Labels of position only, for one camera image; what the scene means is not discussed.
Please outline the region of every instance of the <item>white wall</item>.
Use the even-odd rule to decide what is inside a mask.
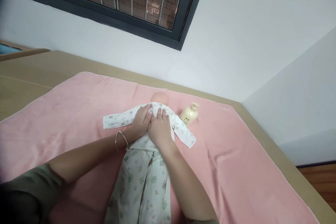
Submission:
[[[336,160],[336,27],[243,105],[296,165]]]
[[[200,0],[179,52],[31,0],[2,0],[0,8],[0,39],[237,101],[336,26],[336,0]]]

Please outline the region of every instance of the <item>bottle label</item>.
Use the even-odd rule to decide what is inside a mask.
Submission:
[[[185,125],[188,125],[190,119],[189,119],[188,117],[184,117],[184,118],[182,119],[182,121],[184,122]]]

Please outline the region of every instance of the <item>gray sleeve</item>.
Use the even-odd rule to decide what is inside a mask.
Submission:
[[[35,167],[1,185],[10,218],[19,223],[44,223],[62,191],[63,181],[48,164]]]

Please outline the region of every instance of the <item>hand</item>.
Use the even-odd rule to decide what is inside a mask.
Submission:
[[[151,107],[152,104],[147,104],[146,106],[139,108],[135,114],[134,121],[130,127],[130,131],[133,133],[134,141],[147,133],[148,126],[153,115],[152,113],[148,113],[148,110]]]
[[[156,147],[161,152],[162,150],[166,149],[167,147],[171,146],[171,144],[175,144],[172,140],[172,136],[170,133],[170,121],[169,115],[166,114],[165,110],[157,111],[157,118],[152,115],[151,122],[148,127],[148,136],[156,145]]]

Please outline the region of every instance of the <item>white baby onesie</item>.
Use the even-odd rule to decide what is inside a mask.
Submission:
[[[166,110],[174,132],[191,148],[196,138],[183,121],[167,106],[151,103],[150,111],[157,116],[158,109]],[[104,129],[131,124],[138,105],[122,114],[111,114],[103,118]],[[108,204],[105,223],[171,223],[170,179],[166,165],[149,139],[148,134],[140,137],[127,150],[121,163],[117,180]]]

